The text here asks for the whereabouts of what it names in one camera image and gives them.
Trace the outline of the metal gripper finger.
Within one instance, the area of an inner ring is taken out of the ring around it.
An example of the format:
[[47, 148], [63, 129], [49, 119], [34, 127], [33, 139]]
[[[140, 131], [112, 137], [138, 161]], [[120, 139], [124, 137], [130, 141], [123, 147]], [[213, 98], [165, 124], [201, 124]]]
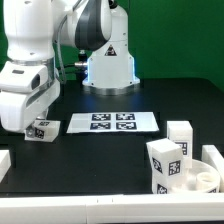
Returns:
[[36, 137], [36, 127], [30, 125], [26, 129], [26, 137], [30, 139], [34, 139]]
[[48, 108], [45, 111], [43, 111], [36, 119], [37, 120], [46, 120], [47, 115], [48, 115]]

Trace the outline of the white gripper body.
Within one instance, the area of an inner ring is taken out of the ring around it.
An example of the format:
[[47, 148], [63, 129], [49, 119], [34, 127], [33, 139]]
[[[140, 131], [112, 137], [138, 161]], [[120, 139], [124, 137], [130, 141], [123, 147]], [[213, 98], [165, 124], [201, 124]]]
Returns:
[[55, 80], [44, 91], [35, 90], [29, 94], [0, 93], [0, 122], [2, 127], [11, 132], [22, 133], [58, 98], [60, 83]]

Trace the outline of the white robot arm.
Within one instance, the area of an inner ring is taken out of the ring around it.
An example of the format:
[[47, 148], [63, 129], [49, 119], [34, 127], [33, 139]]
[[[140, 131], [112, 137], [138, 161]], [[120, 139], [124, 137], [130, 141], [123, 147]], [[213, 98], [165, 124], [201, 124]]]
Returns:
[[82, 84], [100, 94], [122, 94], [140, 84], [128, 51], [127, 13], [115, 0], [3, 0], [7, 56], [0, 71], [0, 125], [36, 140], [52, 141], [60, 123], [41, 131], [48, 108], [66, 82], [61, 47], [91, 56]]

